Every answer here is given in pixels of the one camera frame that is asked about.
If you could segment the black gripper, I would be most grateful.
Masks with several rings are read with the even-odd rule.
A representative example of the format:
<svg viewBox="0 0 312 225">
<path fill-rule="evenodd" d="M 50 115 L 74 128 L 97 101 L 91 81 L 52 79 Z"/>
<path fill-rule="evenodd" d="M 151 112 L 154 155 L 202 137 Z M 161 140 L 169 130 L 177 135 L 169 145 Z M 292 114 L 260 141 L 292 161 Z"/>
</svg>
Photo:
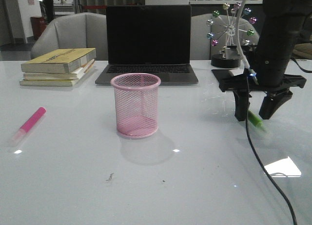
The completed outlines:
<svg viewBox="0 0 312 225">
<path fill-rule="evenodd" d="M 267 95 L 262 101 L 259 115 L 268 120 L 287 101 L 293 93 L 290 87 L 303 88 L 306 79 L 300 75 L 286 74 L 286 68 L 293 54 L 293 46 L 248 46 L 237 49 L 241 59 L 247 60 L 245 66 L 254 74 L 254 82 L 260 85 Z M 235 89 L 234 116 L 238 121 L 245 121 L 249 110 L 249 91 L 247 89 Z"/>
</svg>

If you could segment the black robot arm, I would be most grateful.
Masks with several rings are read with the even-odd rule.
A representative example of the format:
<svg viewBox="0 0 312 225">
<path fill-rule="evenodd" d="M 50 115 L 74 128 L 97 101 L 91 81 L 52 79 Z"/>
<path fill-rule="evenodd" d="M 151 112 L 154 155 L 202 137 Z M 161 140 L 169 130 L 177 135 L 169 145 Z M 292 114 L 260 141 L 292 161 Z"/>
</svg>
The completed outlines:
<svg viewBox="0 0 312 225">
<path fill-rule="evenodd" d="M 255 50 L 247 53 L 252 77 L 246 68 L 232 76 L 229 70 L 215 69 L 213 74 L 222 92 L 232 91 L 235 117 L 246 119 L 249 92 L 266 92 L 259 115 L 270 119 L 277 109 L 292 97 L 290 87 L 303 88 L 306 79 L 287 75 L 285 70 L 305 20 L 312 14 L 312 0 L 263 0 L 264 25 Z"/>
</svg>

